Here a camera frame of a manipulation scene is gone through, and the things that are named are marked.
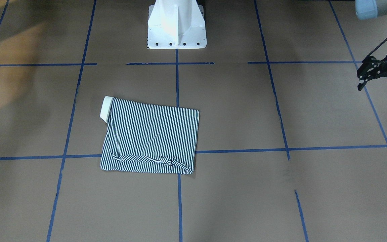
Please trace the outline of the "navy white striped polo shirt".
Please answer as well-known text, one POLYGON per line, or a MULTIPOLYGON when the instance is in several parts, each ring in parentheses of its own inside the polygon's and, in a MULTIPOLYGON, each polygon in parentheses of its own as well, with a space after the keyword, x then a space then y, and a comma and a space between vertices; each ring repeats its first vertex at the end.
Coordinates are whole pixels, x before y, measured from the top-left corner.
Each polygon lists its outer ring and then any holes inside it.
POLYGON ((105 96, 104 171, 192 174, 200 112, 105 96))

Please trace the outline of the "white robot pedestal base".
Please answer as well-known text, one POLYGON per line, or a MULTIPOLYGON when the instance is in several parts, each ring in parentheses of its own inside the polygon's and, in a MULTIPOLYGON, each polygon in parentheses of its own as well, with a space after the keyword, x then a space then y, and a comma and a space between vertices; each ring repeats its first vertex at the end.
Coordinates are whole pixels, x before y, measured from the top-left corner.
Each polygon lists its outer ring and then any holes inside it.
POLYGON ((148 8, 149 49, 203 49, 207 46, 204 0, 156 0, 148 8))

